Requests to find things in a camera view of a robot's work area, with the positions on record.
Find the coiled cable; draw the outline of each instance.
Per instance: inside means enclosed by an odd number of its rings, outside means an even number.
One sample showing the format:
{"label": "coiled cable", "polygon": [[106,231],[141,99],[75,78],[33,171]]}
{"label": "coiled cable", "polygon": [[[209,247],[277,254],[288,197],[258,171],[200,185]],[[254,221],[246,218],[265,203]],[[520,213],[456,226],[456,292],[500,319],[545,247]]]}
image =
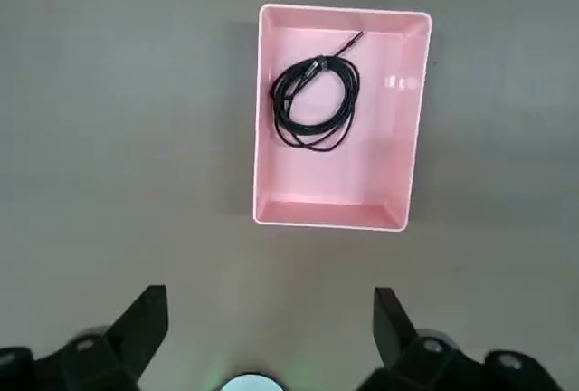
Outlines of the coiled cable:
{"label": "coiled cable", "polygon": [[[276,132],[280,139],[290,147],[305,148],[311,151],[328,152],[339,146],[350,129],[354,120],[356,100],[360,92],[360,73],[357,67],[348,59],[340,57],[364,35],[358,33],[348,41],[333,56],[317,56],[291,65],[275,80],[270,88],[273,105],[273,118]],[[317,124],[301,124],[291,119],[291,107],[296,96],[316,78],[321,72],[332,71],[342,81],[344,98],[337,112],[329,119]],[[320,146],[343,130],[339,139],[329,145]],[[304,138],[317,136],[311,141]]]}

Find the pink plastic bin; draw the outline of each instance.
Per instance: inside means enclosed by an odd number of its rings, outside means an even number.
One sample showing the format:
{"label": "pink plastic bin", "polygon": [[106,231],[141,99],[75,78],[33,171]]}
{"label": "pink plastic bin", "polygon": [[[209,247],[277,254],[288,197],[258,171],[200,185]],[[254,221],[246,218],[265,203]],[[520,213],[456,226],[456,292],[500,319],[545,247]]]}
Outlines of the pink plastic bin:
{"label": "pink plastic bin", "polygon": [[[260,11],[253,217],[260,224],[402,231],[408,225],[414,157],[432,19],[424,13],[265,5]],[[344,54],[360,71],[354,124],[329,153],[286,147],[268,91],[294,62]],[[323,73],[296,98],[292,118],[318,122],[341,101]]]}

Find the black cable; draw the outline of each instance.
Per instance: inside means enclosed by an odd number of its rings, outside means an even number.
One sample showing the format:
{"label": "black cable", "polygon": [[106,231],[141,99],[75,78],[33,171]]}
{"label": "black cable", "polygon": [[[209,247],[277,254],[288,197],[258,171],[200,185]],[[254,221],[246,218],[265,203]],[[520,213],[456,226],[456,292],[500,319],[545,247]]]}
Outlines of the black cable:
{"label": "black cable", "polygon": [[[275,129],[280,139],[290,147],[328,152],[340,145],[346,138],[354,120],[356,99],[360,92],[360,73],[351,61],[340,57],[340,54],[357,43],[363,34],[364,32],[358,33],[333,56],[317,56],[291,65],[271,85],[270,97],[273,101]],[[291,107],[295,97],[318,74],[326,70],[334,72],[344,85],[344,99],[337,112],[331,118],[318,124],[300,124],[291,119]],[[293,141],[284,136],[281,129],[286,130]],[[329,147],[318,146],[341,129],[344,131],[336,143]],[[322,136],[311,142],[302,140],[304,137],[319,135]]]}

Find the floor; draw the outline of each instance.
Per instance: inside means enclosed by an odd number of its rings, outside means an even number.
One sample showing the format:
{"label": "floor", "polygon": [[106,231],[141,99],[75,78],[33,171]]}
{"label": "floor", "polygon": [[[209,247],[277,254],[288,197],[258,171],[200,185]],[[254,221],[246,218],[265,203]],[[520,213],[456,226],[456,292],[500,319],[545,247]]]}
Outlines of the floor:
{"label": "floor", "polygon": [[[251,218],[266,2],[432,14],[403,234]],[[517,348],[579,387],[576,0],[0,0],[2,345],[37,355],[165,283],[144,390],[263,369],[353,390],[372,290],[466,353]]]}

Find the gray floor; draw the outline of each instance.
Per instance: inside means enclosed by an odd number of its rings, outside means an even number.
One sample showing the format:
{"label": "gray floor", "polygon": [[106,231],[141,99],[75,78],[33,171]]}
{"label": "gray floor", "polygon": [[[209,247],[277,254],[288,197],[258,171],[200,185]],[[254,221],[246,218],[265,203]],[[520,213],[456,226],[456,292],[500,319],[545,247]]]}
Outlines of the gray floor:
{"label": "gray floor", "polygon": [[[252,221],[276,1],[432,14],[406,233]],[[46,354],[162,282],[145,390],[251,367],[349,391],[385,285],[472,356],[518,348],[577,389],[578,71],[577,0],[0,0],[0,342]]]}

